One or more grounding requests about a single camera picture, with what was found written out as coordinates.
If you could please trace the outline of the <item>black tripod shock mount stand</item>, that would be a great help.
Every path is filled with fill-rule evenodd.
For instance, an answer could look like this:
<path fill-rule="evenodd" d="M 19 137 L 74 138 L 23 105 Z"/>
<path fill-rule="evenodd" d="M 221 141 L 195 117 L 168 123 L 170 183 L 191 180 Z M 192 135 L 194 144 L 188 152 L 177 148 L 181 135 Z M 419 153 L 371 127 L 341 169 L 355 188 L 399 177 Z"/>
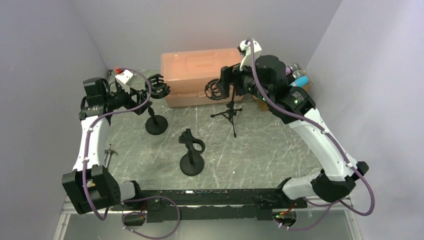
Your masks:
<path fill-rule="evenodd" d="M 212 101 L 219 101 L 219 100 L 224 99 L 219 88 L 217 87 L 218 81 L 219 81 L 218 78 L 212 79 L 206 84 L 206 86 L 204 88 L 205 96 Z M 233 136 L 235 138 L 237 137 L 237 134 L 236 134 L 236 130 L 235 130 L 234 117 L 237 116 L 238 112 L 241 112 L 243 110 L 243 108 L 235 108 L 236 93 L 237 93 L 237 88 L 233 87 L 232 88 L 232 94 L 231 94 L 231 100 L 230 100 L 230 102 L 228 102 L 226 104 L 227 109 L 225 111 L 222 111 L 222 112 L 219 112 L 219 113 L 214 113 L 214 114 L 210 115 L 211 118 L 214 118 L 216 116 L 223 116 L 225 119 L 227 119 L 232 125 Z"/>

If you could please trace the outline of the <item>blue plastic microphone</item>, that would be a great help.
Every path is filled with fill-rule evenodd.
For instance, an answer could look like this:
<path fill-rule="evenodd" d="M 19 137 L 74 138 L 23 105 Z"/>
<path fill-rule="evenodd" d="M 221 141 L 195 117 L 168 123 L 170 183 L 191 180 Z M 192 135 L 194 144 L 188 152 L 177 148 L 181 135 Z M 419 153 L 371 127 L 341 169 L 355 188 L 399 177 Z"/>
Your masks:
<path fill-rule="evenodd" d="M 296 78 L 293 82 L 290 83 L 290 85 L 292 87 L 300 87 L 300 88 L 302 88 L 302 87 L 305 87 L 306 85 L 308 85 L 309 82 L 310 82 L 309 81 L 309 78 L 304 75 L 304 76 L 301 76 L 301 77 Z"/>

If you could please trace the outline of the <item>black glitter microphone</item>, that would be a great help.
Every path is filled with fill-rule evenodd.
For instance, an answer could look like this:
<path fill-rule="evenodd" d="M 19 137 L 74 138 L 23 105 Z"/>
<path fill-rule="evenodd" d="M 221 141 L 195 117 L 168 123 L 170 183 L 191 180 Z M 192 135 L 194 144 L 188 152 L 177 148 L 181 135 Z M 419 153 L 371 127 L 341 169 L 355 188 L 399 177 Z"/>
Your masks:
<path fill-rule="evenodd" d="M 296 70 L 296 71 L 294 71 L 294 72 L 291 73 L 291 77 L 294 80 L 297 80 L 298 78 L 301 78 L 304 75 L 305 75 L 305 73 L 302 70 L 300 70 L 300 69 L 298 69 L 298 70 Z"/>

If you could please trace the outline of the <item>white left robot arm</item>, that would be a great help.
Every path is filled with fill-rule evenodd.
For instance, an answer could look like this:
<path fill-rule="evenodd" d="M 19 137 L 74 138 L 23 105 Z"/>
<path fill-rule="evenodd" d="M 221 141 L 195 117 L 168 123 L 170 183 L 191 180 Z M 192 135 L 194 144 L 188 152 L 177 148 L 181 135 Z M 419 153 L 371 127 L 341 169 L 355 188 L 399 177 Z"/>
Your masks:
<path fill-rule="evenodd" d="M 145 78 L 145 89 L 129 88 L 115 81 L 117 91 L 112 92 L 102 77 L 83 81 L 85 96 L 81 100 L 79 120 L 81 142 L 72 171 L 62 176 L 61 184 L 74 209 L 80 215 L 94 213 L 101 221 L 115 205 L 133 204 L 142 196 L 135 180 L 119 183 L 105 165 L 106 141 L 113 115 L 135 112 L 141 115 L 151 105 L 155 80 L 162 83 L 161 75 Z"/>

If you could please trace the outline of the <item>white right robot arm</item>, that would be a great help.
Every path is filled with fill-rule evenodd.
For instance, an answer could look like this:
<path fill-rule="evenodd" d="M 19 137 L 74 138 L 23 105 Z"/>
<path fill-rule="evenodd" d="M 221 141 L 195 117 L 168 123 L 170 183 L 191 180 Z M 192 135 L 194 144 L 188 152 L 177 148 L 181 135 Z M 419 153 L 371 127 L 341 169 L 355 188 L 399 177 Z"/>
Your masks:
<path fill-rule="evenodd" d="M 349 156 L 331 135 L 312 97 L 305 89 L 291 85 L 286 65 L 274 55 L 264 55 L 254 67 L 235 64 L 224 66 L 216 83 L 223 98 L 230 87 L 237 95 L 250 94 L 270 99 L 269 111 L 294 130 L 315 154 L 322 168 L 304 177 L 286 178 L 276 189 L 281 201 L 293 202 L 305 197 L 320 197 L 333 203 L 349 195 L 356 181 L 369 166 Z"/>

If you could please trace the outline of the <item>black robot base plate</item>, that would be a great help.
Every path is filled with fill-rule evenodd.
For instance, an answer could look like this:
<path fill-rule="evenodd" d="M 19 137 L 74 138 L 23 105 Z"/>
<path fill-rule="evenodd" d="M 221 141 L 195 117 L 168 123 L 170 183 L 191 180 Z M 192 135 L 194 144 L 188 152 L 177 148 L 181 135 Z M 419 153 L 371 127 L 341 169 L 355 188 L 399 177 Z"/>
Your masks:
<path fill-rule="evenodd" d="M 274 188 L 143 190 L 140 203 L 124 203 L 112 211 L 145 210 L 147 223 L 181 220 L 256 219 L 271 221 L 279 210 L 305 209 L 304 199 L 285 200 Z"/>

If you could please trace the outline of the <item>brown cardboard box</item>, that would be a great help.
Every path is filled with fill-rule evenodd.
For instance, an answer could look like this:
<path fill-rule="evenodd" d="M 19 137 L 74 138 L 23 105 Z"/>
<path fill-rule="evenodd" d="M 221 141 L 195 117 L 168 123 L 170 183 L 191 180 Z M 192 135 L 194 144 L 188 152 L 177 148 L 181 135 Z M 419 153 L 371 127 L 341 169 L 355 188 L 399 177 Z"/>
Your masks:
<path fill-rule="evenodd" d="M 290 85 L 290 83 L 292 83 L 294 81 L 294 79 L 291 77 L 291 74 L 288 75 L 288 81 L 289 81 L 289 85 Z M 311 85 L 312 85 L 312 82 L 309 80 L 309 84 L 302 87 L 302 89 L 304 89 L 307 93 L 309 93 Z M 258 107 L 261 111 L 264 112 L 264 111 L 267 111 L 269 109 L 265 100 L 259 99 L 259 98 L 254 98 L 254 99 L 255 99 L 255 102 L 257 103 L 257 105 L 258 105 Z"/>

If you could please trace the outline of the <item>black clip round-base stand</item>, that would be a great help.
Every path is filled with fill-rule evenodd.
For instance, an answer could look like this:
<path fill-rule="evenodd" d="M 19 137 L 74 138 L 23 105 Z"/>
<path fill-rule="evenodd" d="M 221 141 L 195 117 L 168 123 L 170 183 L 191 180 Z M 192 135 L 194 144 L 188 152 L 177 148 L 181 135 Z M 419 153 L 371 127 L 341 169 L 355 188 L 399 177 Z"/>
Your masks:
<path fill-rule="evenodd" d="M 187 152 L 182 156 L 179 162 L 180 170 L 186 176 L 199 175 L 205 166 L 205 161 L 201 154 L 205 151 L 205 143 L 194 137 L 191 130 L 187 128 L 178 138 L 180 144 L 184 144 Z"/>

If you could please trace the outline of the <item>purple glitter microphone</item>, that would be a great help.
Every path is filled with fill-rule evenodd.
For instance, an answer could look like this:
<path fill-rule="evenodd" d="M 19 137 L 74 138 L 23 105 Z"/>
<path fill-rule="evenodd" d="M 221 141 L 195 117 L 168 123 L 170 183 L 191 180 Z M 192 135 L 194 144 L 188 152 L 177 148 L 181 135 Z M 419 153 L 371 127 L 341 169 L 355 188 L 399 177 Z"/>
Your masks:
<path fill-rule="evenodd" d="M 301 69 L 301 67 L 300 67 L 300 65 L 298 63 L 295 63 L 295 62 L 290 63 L 289 65 L 287 65 L 285 67 L 285 75 L 286 76 L 289 76 L 293 72 L 295 72 L 297 70 L 300 70 L 300 69 Z"/>

